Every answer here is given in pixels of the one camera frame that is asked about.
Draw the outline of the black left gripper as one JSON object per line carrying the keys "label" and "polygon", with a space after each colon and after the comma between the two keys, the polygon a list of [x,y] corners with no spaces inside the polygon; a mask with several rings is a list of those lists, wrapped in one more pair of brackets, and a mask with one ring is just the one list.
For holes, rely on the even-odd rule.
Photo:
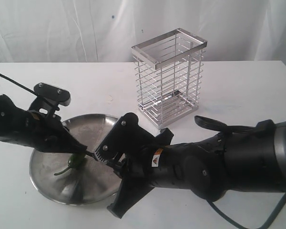
{"label": "black left gripper", "polygon": [[47,119],[37,113],[12,106],[11,142],[45,153],[84,153],[81,144],[56,118]]}

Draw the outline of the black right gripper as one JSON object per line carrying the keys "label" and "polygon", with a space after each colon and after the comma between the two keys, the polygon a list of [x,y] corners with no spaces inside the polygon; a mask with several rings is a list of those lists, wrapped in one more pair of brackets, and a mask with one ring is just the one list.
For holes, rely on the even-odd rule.
{"label": "black right gripper", "polygon": [[144,146],[138,153],[118,154],[108,160],[122,182],[110,212],[127,212],[152,191],[151,186],[188,186],[185,159],[189,157],[188,143],[171,144],[173,133],[164,129],[155,136],[156,142]]}

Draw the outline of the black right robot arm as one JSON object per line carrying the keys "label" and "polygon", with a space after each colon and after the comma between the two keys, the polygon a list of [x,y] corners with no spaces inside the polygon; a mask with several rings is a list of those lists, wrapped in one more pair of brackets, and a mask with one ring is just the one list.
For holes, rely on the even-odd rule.
{"label": "black right robot arm", "polygon": [[105,145],[121,165],[121,177],[108,210],[118,218],[156,187],[188,189],[210,202],[226,191],[286,192],[286,121],[259,122],[254,127],[228,126],[196,116],[195,122],[216,135],[195,143],[172,144],[172,132],[153,136],[127,113],[107,135]]}

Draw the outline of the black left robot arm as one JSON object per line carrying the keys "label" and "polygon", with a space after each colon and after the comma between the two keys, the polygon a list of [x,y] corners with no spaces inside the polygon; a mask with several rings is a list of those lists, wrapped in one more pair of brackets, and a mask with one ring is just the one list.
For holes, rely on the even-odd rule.
{"label": "black left robot arm", "polygon": [[87,150],[59,118],[20,109],[5,94],[0,95],[0,141],[44,153],[79,154]]}

